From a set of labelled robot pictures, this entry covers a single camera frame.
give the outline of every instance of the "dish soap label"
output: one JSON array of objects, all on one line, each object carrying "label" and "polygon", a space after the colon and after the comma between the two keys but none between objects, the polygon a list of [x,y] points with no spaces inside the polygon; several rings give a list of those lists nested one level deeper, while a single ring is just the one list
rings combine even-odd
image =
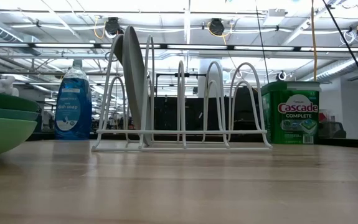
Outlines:
[{"label": "dish soap label", "polygon": [[71,130],[80,118],[80,101],[78,99],[80,89],[63,88],[57,102],[58,113],[55,115],[57,126],[62,131]]}]

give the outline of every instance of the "gray plate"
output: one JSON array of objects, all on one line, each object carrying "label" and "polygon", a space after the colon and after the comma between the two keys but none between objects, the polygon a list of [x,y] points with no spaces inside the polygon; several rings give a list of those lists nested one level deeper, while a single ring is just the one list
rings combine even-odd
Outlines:
[{"label": "gray plate", "polygon": [[[123,75],[131,115],[136,129],[141,129],[141,120],[146,119],[146,130],[151,129],[151,109],[147,107],[147,116],[141,117],[143,105],[144,62],[139,40],[133,27],[128,26],[123,37]],[[151,135],[144,135],[144,143],[151,144]]]}]

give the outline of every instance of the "ceiling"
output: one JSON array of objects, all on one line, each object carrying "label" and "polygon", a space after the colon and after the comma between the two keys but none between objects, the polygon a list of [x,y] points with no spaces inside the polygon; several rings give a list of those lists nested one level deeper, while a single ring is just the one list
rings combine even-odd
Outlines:
[{"label": "ceiling", "polygon": [[[358,25],[358,0],[328,1],[340,3],[332,9],[339,27],[349,30],[349,27]],[[107,1],[98,0],[0,0],[0,25],[11,29],[20,35],[31,35],[39,42],[95,42],[112,43],[113,39],[102,35],[103,23],[108,17],[118,17],[120,26],[131,25],[136,28],[140,43],[147,41],[148,35],[152,35],[155,43],[159,44],[208,44],[223,45],[221,37],[212,36],[207,29],[203,29],[211,18],[221,18],[225,26],[227,45],[261,45],[258,30],[258,18],[256,6],[259,12],[261,25],[261,37],[264,45],[280,46],[288,37],[294,34],[294,30],[303,24],[311,15],[310,1],[295,0],[125,0]],[[321,10],[324,4],[316,1],[315,10]],[[285,18],[275,25],[265,26],[263,21],[268,17],[269,9],[285,10]],[[316,45],[325,47],[338,47],[343,44],[339,38],[336,27],[327,12],[318,15],[315,19]],[[312,46],[311,28],[305,27],[304,32],[299,32],[287,45],[290,46]],[[358,47],[358,38],[353,39],[350,44]],[[38,49],[40,57],[35,57],[34,66],[39,72],[66,72],[72,65],[75,57],[83,58],[83,69],[87,73],[105,72],[107,61],[103,49]],[[32,66],[31,54],[15,52],[11,49],[0,48],[3,55],[17,63],[27,67]],[[348,53],[318,53],[318,66],[323,67],[338,59],[350,58]],[[213,50],[156,50],[155,69],[157,73],[177,72],[179,61],[182,60],[189,73],[197,73],[202,58],[216,58],[220,60],[223,70],[232,76],[235,67],[242,62],[250,62],[255,66],[262,84],[266,83],[266,71],[270,74],[269,81],[275,79],[275,75],[281,71],[294,77],[303,77],[313,72],[312,52],[266,52],[266,64],[262,52],[233,52],[230,55],[226,51]],[[122,72],[120,64],[113,63],[112,72]],[[2,71],[26,71],[5,60],[0,59],[0,70]],[[255,83],[255,77],[248,75],[249,68],[244,67],[242,72],[244,79]],[[54,76],[41,77],[43,82],[59,82]],[[102,83],[105,76],[89,76],[93,83]],[[175,83],[172,77],[159,77],[159,84]],[[187,83],[196,84],[195,77],[188,78]],[[58,90],[58,86],[44,85],[52,91]],[[102,87],[96,90],[102,94]],[[176,87],[165,86],[158,89],[159,95],[175,95]],[[117,89],[117,97],[122,97],[121,90]],[[192,87],[188,88],[186,94],[192,95]]]}]

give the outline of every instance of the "cascade complete label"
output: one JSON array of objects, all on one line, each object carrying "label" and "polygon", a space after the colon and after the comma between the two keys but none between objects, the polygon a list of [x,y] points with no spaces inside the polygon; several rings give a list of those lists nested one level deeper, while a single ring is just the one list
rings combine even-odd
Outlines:
[{"label": "cascade complete label", "polygon": [[319,92],[277,90],[263,95],[267,138],[277,144],[316,144]]}]

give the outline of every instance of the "bowl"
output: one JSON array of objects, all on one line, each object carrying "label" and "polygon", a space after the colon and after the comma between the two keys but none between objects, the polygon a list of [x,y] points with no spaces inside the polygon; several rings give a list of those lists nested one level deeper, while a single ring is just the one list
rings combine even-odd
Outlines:
[{"label": "bowl", "polygon": [[35,121],[0,118],[0,153],[23,143],[36,127]]},{"label": "bowl", "polygon": [[30,111],[0,109],[0,118],[35,121],[39,114]]},{"label": "bowl", "polygon": [[36,112],[39,106],[34,101],[0,93],[0,109]]}]

